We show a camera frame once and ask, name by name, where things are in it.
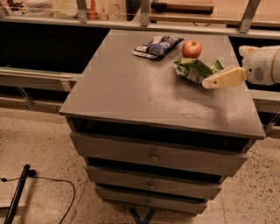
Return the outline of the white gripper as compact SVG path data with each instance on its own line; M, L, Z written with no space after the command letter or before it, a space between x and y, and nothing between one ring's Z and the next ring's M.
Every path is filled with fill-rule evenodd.
M245 80L256 85L274 84L271 72L275 57L273 46L241 45L239 54L243 57L243 68L234 65L227 66L218 73L205 78L202 81L202 87L205 89L226 88L241 85Z

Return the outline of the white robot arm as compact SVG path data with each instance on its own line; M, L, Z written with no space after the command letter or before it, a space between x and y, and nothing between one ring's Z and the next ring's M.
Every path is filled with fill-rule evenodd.
M239 47L241 66L228 66L202 81L203 88L216 89L241 85L248 81L270 86L280 83L280 45Z

